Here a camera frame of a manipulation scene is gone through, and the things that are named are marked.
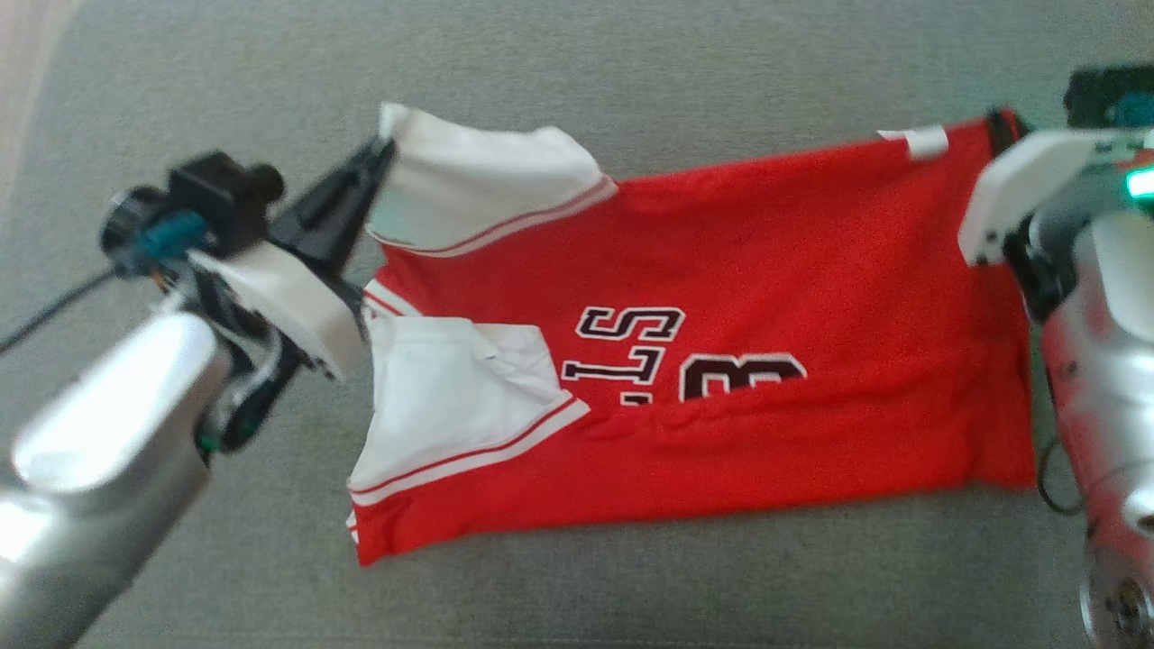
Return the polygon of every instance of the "gray couch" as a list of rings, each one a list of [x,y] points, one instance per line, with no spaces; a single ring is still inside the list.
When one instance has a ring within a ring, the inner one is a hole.
[[[300,189],[375,127],[381,99],[482,127],[555,124],[625,177],[1005,102],[1058,125],[1072,67],[1151,53],[1151,7],[88,0],[55,51],[0,223],[0,326],[98,268],[93,237],[120,189],[160,182],[167,165],[209,148],[272,162]],[[379,263],[365,245],[352,275]],[[0,359],[0,431],[138,322],[152,297],[147,285],[110,288]],[[217,463],[212,488],[84,647],[1086,644],[1080,522],[1033,494],[986,488],[470,538],[362,570],[343,529],[343,480],[369,420],[368,386],[367,364],[347,388],[301,376],[256,443]],[[1052,434],[1044,408],[1037,428]]]

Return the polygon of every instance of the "basketball jersey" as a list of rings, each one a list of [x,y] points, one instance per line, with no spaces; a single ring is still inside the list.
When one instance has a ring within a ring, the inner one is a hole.
[[[932,155],[883,139],[615,182],[555,130],[527,135],[539,167],[517,150],[459,178],[429,161],[500,150],[490,134],[402,117],[365,291],[362,565],[478,532],[1033,485],[1021,298],[957,245],[988,119]]]

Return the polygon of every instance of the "jersey lettering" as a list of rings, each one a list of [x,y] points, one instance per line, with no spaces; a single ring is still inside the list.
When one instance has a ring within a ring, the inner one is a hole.
[[[709,383],[720,381],[725,394],[759,382],[804,379],[805,368],[788,353],[747,353],[741,357],[695,353],[681,364],[681,401],[710,396]]]
[[[621,405],[649,405],[653,403],[650,393],[621,393]]]
[[[587,306],[577,323],[577,335],[583,338],[624,341],[637,334],[639,341],[672,341],[685,320],[685,312],[673,306],[629,307],[613,318],[614,309],[605,306]]]
[[[629,350],[629,358],[640,363],[632,367],[586,365],[576,360],[567,360],[561,366],[561,378],[567,381],[605,379],[608,381],[632,381],[635,386],[652,386],[664,356],[665,348],[634,346]]]

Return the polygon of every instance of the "black cable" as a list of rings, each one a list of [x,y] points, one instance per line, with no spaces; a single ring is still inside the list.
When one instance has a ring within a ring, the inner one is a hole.
[[[78,286],[72,289],[67,293],[57,298],[57,301],[44,307],[43,311],[30,318],[28,322],[21,324],[18,329],[5,336],[3,341],[0,342],[0,355],[8,353],[8,351],[10,351],[14,346],[28,340],[28,337],[31,336],[33,333],[36,333],[37,329],[43,327],[45,322],[52,320],[53,318],[59,315],[61,311],[68,308],[74,303],[88,296],[89,293],[98,289],[102,284],[104,284],[108,279],[112,279],[115,276],[117,276],[115,269],[110,268],[107,270],[102,271],[98,275],[93,275],[83,284],[80,284]]]
[[[1058,447],[1058,438],[1054,438],[1046,445],[1042,449],[1041,456],[1037,458],[1037,494],[1042,497],[1042,501],[1050,509],[1062,514],[1063,516],[1073,516],[1082,510],[1082,505],[1085,502],[1079,499],[1078,502],[1073,505],[1058,505],[1052,498],[1050,498],[1050,492],[1046,488],[1046,473],[1050,468],[1050,456],[1054,455],[1054,449]]]

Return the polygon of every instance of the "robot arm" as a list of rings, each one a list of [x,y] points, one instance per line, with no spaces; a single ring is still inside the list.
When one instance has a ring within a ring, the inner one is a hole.
[[[173,170],[167,193],[119,201],[105,252],[167,297],[16,437],[0,483],[0,648],[75,644],[204,487],[211,455],[249,441],[300,366],[344,379],[360,292],[339,273],[392,151],[374,139],[268,225],[279,174],[223,154]],[[198,246],[157,254],[158,229],[189,215],[207,224]]]
[[[1071,121],[1089,119],[1073,104]],[[969,263],[1010,266],[1041,326],[1087,516],[1082,617],[1103,649],[1154,647],[1154,124],[1139,124],[1028,135],[983,172],[959,232]]]

